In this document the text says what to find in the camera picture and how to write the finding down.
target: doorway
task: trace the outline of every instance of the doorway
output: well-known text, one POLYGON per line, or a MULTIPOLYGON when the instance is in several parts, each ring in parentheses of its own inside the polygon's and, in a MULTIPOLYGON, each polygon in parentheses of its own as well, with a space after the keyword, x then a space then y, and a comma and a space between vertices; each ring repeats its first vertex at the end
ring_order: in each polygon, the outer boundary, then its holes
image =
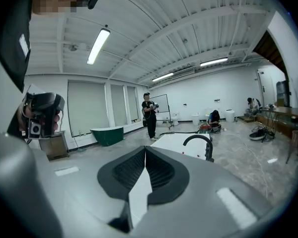
POLYGON ((275 103, 275 93, 272 77, 266 69, 257 69, 260 88, 263 96, 263 107, 275 103))

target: seated person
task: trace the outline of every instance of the seated person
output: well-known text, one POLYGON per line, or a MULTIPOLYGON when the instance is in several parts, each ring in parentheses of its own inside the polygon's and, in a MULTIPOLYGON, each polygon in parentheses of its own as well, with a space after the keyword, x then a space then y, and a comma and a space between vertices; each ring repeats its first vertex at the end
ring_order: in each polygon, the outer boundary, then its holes
POLYGON ((260 108, 260 102, 257 99, 247 98, 249 108, 245 111, 250 115, 256 115, 260 108))
POLYGON ((217 110, 214 110, 212 113, 210 113, 208 124, 214 128, 214 127, 220 127, 220 114, 217 110))

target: toilet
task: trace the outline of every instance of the toilet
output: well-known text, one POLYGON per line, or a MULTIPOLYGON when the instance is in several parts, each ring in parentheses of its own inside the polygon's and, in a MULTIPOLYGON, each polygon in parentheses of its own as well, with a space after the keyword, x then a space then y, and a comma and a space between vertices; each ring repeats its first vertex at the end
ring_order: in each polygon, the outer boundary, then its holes
POLYGON ((171 120, 173 122, 173 126, 179 125, 179 122, 178 122, 179 118, 180 118, 180 113, 174 113, 173 114, 173 116, 171 117, 171 120))

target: floor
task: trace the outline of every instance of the floor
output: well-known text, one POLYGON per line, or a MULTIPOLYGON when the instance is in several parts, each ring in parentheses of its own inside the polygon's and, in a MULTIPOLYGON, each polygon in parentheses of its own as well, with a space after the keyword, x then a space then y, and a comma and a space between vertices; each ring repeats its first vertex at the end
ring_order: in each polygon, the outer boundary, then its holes
MULTIPOLYGON (((221 122, 220 134, 213 134, 213 158, 215 163, 223 166, 243 181, 261 192, 273 205, 284 200, 296 187, 298 181, 297 151, 291 155, 286 164, 290 140, 280 133, 271 141, 251 141, 248 136, 257 123, 242 121, 221 122)), ((192 132, 198 127, 192 123, 180 123, 171 130, 164 124, 157 126, 156 134, 167 131, 192 132)), ((115 145, 102 147, 95 145, 86 148, 84 152, 71 152, 71 158, 84 158, 110 154, 120 148, 135 148, 141 145, 151 145, 146 128, 129 133, 125 139, 115 145)))

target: fluorescent ceiling light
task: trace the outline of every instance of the fluorescent ceiling light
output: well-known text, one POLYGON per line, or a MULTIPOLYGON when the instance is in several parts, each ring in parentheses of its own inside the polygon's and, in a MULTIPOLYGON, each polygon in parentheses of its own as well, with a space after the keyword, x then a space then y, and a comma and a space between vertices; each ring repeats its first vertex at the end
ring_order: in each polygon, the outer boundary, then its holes
POLYGON ((219 63, 219 62, 224 62, 224 61, 227 61, 228 58, 221 58, 221 59, 216 59, 216 60, 213 60, 213 61, 206 61, 206 62, 202 62, 200 63, 200 66, 207 66, 207 65, 210 65, 210 64, 214 64, 214 63, 219 63))
POLYGON ((94 46, 90 51, 90 54, 89 54, 89 57, 87 60, 87 64, 94 64, 95 59, 96 59, 101 47, 104 45, 109 34, 110 34, 110 31, 107 29, 102 28, 100 30, 100 33, 97 36, 94 46))
POLYGON ((156 82, 156 81, 161 80, 161 79, 166 78, 166 77, 170 77, 170 76, 172 76, 172 75, 173 75, 173 73, 169 73, 169 74, 167 74, 167 75, 164 75, 164 76, 155 78, 155 79, 153 79, 153 82, 156 82))

